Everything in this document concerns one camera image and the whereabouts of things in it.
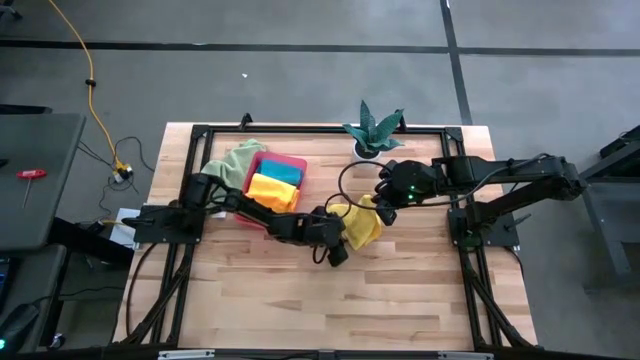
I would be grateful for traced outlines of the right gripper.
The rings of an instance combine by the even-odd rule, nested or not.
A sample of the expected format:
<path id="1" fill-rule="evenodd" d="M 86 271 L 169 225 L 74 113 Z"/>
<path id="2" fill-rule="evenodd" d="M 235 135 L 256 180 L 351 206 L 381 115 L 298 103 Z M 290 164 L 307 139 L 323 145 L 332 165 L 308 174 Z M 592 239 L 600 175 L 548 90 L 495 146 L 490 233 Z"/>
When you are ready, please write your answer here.
<path id="1" fill-rule="evenodd" d="M 389 178 L 387 200 L 378 199 L 375 210 L 385 226 L 392 226 L 397 218 L 396 204 L 409 204 L 434 198 L 442 193 L 443 172 L 440 167 L 414 160 L 390 160 L 379 172 Z"/>

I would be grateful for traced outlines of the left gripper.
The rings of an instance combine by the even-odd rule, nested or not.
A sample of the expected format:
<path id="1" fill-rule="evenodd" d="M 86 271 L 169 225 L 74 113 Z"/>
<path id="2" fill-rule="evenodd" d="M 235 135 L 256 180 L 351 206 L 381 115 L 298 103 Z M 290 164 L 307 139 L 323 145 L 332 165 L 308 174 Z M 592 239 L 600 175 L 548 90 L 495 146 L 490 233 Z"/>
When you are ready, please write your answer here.
<path id="1" fill-rule="evenodd" d="M 302 222 L 302 240 L 309 245 L 328 247 L 329 263 L 338 267 L 349 258 L 344 244 L 340 243 L 344 230 L 344 222 L 339 216 L 329 214 L 324 206 L 317 206 L 313 215 Z"/>

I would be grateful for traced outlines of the yellow microfiber towel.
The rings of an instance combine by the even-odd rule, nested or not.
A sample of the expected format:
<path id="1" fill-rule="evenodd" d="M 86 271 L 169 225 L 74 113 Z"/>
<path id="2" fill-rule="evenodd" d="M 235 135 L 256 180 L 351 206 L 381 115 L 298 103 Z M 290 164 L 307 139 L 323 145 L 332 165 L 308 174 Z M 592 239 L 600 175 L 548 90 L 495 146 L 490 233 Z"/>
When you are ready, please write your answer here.
<path id="1" fill-rule="evenodd" d="M 345 225 L 342 236 L 355 251 L 378 239 L 382 233 L 382 221 L 375 210 L 371 195 L 363 195 L 359 207 L 336 203 L 328 207 L 329 213 L 339 215 Z"/>

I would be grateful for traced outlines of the orange microfiber towel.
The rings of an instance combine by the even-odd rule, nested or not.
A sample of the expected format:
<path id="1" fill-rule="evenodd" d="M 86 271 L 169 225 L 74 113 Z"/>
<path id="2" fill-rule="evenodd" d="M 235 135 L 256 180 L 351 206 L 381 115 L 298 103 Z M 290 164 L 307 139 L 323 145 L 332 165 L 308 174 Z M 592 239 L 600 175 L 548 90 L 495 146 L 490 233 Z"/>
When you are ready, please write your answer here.
<path id="1" fill-rule="evenodd" d="M 294 185 L 255 173 L 246 196 L 276 213 L 287 213 L 295 211 L 299 189 Z"/>

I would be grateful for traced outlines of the teal microfiber towel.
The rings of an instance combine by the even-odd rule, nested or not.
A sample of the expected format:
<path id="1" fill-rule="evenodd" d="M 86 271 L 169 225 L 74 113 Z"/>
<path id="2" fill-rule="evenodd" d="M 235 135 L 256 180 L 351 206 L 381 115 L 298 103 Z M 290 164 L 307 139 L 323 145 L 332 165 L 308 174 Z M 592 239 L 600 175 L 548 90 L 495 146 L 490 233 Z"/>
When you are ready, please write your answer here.
<path id="1" fill-rule="evenodd" d="M 263 159 L 256 172 L 295 187 L 298 187 L 303 179 L 303 171 L 300 168 L 270 159 Z"/>

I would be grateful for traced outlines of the pink plastic bin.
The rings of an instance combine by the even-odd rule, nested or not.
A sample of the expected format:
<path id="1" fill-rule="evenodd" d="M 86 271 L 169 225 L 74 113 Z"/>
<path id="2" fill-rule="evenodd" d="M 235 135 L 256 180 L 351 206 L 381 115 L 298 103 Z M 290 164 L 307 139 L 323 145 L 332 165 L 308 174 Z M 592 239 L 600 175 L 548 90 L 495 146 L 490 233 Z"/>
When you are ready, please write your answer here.
<path id="1" fill-rule="evenodd" d="M 251 178 L 255 173 L 257 173 L 256 169 L 257 169 L 258 165 L 260 164 L 260 162 L 263 159 L 270 159 L 270 160 L 275 160 L 275 161 L 278 161 L 278 162 L 286 163 L 286 164 L 298 167 L 303 171 L 302 182 L 297 187 L 299 189 L 299 198 L 300 198 L 301 188 L 302 188 L 302 184 L 303 184 L 303 181 L 304 181 L 304 178 L 305 178 L 305 173 L 306 173 L 306 170 L 307 170 L 307 162 L 302 158 L 281 155 L 281 154 L 274 153 L 274 152 L 269 152 L 269 151 L 259 151 L 254 155 L 253 160 L 252 160 L 252 162 L 251 162 L 251 164 L 249 166 L 247 177 L 246 177 L 246 179 L 244 181 L 242 192 L 246 195 L 246 192 L 247 192 L 247 190 L 249 188 L 249 184 L 251 182 Z"/>

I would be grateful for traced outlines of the green microfiber towel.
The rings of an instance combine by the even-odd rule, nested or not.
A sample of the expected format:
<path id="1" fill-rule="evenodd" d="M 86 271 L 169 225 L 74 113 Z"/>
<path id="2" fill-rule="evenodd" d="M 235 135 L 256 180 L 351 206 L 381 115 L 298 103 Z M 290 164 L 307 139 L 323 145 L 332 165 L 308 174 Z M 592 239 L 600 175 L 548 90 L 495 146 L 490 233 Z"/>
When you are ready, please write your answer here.
<path id="1" fill-rule="evenodd" d="M 254 155 L 267 147 L 256 139 L 249 139 L 229 150 L 222 159 L 206 163 L 201 172 L 220 177 L 227 186 L 242 189 Z"/>

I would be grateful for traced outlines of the snake plant in white pot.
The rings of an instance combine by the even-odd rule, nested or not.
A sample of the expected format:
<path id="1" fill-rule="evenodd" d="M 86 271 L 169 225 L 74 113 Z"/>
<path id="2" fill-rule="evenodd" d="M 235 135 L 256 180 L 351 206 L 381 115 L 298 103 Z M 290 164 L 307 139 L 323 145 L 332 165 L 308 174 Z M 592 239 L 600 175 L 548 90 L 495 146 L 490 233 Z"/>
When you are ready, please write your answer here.
<path id="1" fill-rule="evenodd" d="M 378 122 L 368 104 L 362 100 L 359 110 L 359 124 L 343 123 L 342 127 L 355 141 L 354 153 L 362 160 L 375 159 L 383 152 L 402 147 L 403 143 L 392 137 L 404 119 L 404 110 L 397 109 Z"/>

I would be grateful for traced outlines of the white paper sheet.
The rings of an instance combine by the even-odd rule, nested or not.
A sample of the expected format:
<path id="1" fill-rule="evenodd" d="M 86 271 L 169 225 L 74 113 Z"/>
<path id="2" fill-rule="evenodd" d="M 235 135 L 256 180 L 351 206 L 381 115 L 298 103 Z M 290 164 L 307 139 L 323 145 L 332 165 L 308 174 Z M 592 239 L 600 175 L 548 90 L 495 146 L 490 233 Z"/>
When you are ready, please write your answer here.
<path id="1" fill-rule="evenodd" d="M 134 241 L 136 230 L 125 225 L 122 220 L 124 218 L 137 217 L 139 214 L 139 209 L 120 208 L 114 222 L 112 223 L 113 227 L 109 239 L 124 247 L 137 250 L 139 248 L 139 244 Z"/>

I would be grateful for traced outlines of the yellow power plug connector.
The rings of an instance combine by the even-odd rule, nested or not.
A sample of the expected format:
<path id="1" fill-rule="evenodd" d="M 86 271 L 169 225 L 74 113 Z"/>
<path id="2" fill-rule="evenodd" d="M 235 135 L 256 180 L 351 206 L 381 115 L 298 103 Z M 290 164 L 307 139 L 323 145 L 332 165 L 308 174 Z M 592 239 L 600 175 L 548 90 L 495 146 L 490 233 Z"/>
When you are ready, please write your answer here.
<path id="1" fill-rule="evenodd" d="M 112 174 L 115 182 L 121 184 L 133 176 L 133 168 L 129 164 L 116 160 Z"/>

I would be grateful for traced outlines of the grey metal stand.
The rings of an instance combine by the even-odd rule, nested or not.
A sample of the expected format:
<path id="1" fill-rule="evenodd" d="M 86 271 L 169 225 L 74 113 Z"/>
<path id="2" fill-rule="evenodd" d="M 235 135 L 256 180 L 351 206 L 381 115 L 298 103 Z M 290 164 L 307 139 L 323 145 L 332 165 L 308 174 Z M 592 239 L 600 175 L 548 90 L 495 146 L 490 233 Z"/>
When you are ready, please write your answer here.
<path id="1" fill-rule="evenodd" d="M 601 148 L 581 176 L 587 213 L 612 265 L 585 290 L 640 288 L 640 125 Z"/>

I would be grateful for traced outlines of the grey side table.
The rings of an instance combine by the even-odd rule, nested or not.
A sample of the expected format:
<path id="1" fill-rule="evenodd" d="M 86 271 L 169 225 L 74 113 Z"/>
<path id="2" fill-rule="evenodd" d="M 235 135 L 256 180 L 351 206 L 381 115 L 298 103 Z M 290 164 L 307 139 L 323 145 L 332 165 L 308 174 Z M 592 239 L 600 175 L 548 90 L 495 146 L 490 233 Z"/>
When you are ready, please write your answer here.
<path id="1" fill-rule="evenodd" d="M 0 116 L 0 252 L 43 247 L 56 215 L 86 118 L 80 114 Z M 25 208 L 22 170 L 44 169 Z"/>

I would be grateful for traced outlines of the black desk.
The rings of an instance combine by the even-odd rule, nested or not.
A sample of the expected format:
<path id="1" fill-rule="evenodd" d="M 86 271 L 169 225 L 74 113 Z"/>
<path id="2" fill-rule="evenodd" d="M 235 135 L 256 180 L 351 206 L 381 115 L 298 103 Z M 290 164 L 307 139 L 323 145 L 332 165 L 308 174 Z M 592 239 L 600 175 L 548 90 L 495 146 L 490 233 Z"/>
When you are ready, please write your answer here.
<path id="1" fill-rule="evenodd" d="M 20 304 L 33 303 L 40 314 L 24 345 L 15 353 L 0 353 L 0 358 L 31 353 L 51 344 L 62 309 L 59 299 L 69 254 L 61 245 L 49 245 L 32 252 L 13 253 L 9 280 L 0 296 L 0 324 Z"/>

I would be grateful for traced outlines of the black computer mouse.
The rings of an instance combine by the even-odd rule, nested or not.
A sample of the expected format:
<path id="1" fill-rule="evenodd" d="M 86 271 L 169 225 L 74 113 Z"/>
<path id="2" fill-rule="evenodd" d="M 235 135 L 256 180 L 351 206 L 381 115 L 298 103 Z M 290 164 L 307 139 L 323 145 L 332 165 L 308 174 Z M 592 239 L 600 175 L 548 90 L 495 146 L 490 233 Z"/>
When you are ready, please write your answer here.
<path id="1" fill-rule="evenodd" d="M 14 308 L 0 324 L 0 353 L 17 352 L 24 345 L 39 314 L 39 308 L 33 303 Z"/>

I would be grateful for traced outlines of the black aluminium table frame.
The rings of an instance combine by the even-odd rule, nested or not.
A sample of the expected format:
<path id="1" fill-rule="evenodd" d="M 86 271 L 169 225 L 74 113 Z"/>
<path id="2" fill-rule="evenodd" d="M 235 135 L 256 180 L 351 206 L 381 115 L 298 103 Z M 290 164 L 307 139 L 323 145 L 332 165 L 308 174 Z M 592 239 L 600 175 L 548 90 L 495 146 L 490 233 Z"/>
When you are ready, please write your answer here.
<path id="1" fill-rule="evenodd" d="M 168 123 L 157 151 L 148 204 L 178 197 L 191 133 Z M 249 138 L 307 162 L 298 211 L 336 192 L 353 139 L 340 125 L 253 123 L 214 132 L 211 158 Z M 380 239 L 341 266 L 316 265 L 309 248 L 267 240 L 233 215 L 210 218 L 195 246 L 178 346 L 301 350 L 473 350 L 459 255 L 447 208 L 399 212 Z M 159 295 L 169 246 L 143 262 L 130 296 L 131 330 Z M 520 266 L 506 250 L 485 251 L 494 298 L 517 331 L 536 344 Z"/>

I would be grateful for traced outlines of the silver metal bracket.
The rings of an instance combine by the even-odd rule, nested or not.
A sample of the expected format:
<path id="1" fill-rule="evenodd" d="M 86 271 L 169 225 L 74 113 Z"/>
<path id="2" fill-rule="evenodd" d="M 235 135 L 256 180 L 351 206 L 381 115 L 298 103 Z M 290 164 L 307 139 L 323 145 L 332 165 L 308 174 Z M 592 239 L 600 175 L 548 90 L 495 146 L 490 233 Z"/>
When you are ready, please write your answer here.
<path id="1" fill-rule="evenodd" d="M 157 360 L 214 360 L 215 351 L 211 349 L 170 350 L 158 353 Z"/>
<path id="2" fill-rule="evenodd" d="M 438 360 L 494 360 L 491 353 L 440 351 Z"/>

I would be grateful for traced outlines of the red-handled hex key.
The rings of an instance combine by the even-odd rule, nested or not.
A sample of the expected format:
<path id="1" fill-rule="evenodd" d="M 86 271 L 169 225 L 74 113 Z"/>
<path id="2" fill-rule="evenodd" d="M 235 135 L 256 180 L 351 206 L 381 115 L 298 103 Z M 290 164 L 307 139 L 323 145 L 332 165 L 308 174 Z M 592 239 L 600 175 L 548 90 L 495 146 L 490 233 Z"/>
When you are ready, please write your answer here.
<path id="1" fill-rule="evenodd" d="M 31 169 L 31 170 L 22 170 L 16 174 L 16 177 L 22 180 L 27 181 L 26 190 L 24 193 L 22 207 L 25 208 L 28 202 L 29 194 L 32 187 L 32 182 L 34 180 L 44 178 L 47 176 L 47 171 L 44 169 Z"/>

